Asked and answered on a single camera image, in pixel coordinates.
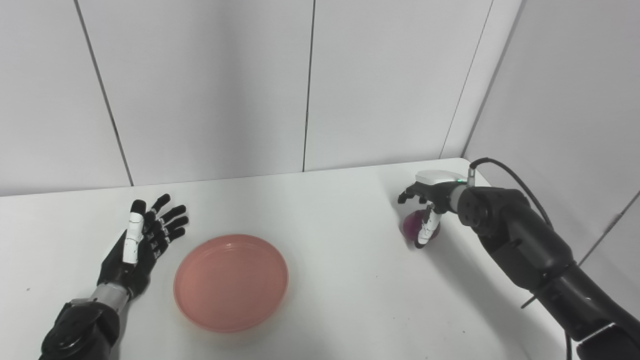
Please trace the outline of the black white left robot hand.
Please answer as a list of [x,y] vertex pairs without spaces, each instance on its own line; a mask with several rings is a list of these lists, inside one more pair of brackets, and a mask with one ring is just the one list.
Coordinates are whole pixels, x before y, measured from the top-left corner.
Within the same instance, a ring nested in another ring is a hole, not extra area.
[[170,200],[165,193],[150,208],[142,199],[131,203],[127,228],[103,260],[97,285],[120,287],[129,301],[146,291],[158,259],[189,223],[183,204],[162,211]]

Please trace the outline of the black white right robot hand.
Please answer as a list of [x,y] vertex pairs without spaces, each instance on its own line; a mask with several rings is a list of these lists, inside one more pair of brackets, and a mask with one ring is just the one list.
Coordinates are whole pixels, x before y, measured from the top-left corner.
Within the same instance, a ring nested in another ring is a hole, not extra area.
[[422,249],[441,230],[444,214],[458,212],[458,201],[469,187],[462,174],[447,170],[422,170],[414,183],[398,195],[397,203],[405,204],[417,198],[423,209],[415,210],[402,222],[402,234],[415,248]]

